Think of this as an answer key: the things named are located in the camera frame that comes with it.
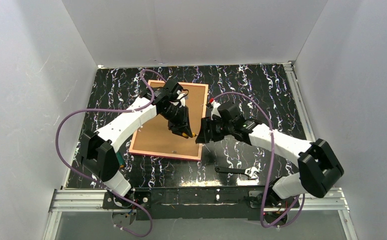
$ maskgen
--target gray floor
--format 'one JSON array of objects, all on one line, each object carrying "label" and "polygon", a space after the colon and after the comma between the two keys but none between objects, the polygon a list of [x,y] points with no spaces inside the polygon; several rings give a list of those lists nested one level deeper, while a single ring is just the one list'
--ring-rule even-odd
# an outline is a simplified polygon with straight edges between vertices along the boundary
[{"label": "gray floor", "polygon": [[[346,240],[338,211],[304,211],[286,228],[265,229],[246,219],[160,219],[153,221],[146,240]],[[135,221],[130,229],[144,233],[148,221]],[[56,240],[138,239],[113,227],[111,212],[63,212]]]}]

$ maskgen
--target wooden tray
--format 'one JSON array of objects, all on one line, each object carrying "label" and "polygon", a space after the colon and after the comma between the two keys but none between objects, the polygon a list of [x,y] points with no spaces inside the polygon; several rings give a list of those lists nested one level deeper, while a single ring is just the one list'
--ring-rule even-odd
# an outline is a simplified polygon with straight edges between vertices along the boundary
[{"label": "wooden tray", "polygon": [[[163,81],[149,80],[151,87],[164,86]],[[208,85],[199,83],[179,82],[184,89],[189,90],[186,106],[189,108],[189,121],[192,133],[198,134],[201,128],[201,118],[206,116]],[[201,161],[203,145],[196,144],[195,138],[185,139],[169,130],[168,121],[161,115],[149,120],[133,134],[129,153],[175,158],[190,161]]]}]

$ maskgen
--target white wall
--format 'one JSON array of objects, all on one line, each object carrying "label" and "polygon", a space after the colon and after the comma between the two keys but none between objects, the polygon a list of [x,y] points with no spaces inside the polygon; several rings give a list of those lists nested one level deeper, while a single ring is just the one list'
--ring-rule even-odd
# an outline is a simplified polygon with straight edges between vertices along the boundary
[{"label": "white wall", "polygon": [[[0,0],[0,240],[39,240],[65,166],[57,125],[86,107],[96,66],[61,1]],[[82,116],[61,136],[70,159]]]},{"label": "white wall", "polygon": [[97,65],[295,60],[327,0],[63,0]]},{"label": "white wall", "polygon": [[387,239],[387,1],[329,0],[295,64],[362,240]]}]

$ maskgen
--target green object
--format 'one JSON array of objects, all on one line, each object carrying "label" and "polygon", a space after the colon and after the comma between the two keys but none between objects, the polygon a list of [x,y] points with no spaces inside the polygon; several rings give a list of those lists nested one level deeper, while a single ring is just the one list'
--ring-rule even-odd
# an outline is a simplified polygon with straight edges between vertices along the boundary
[{"label": "green object", "polygon": [[117,160],[120,166],[126,166],[125,165],[125,160],[123,159],[123,156],[121,155],[120,152],[117,152],[115,155],[117,155]]}]

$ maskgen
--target wrench head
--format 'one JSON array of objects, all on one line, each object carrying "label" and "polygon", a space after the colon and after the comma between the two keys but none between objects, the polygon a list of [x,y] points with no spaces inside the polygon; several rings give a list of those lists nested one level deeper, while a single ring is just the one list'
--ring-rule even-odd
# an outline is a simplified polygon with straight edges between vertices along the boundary
[{"label": "wrench head", "polygon": [[245,169],[245,174],[248,175],[249,180],[259,178],[258,173],[260,171],[255,166]]}]

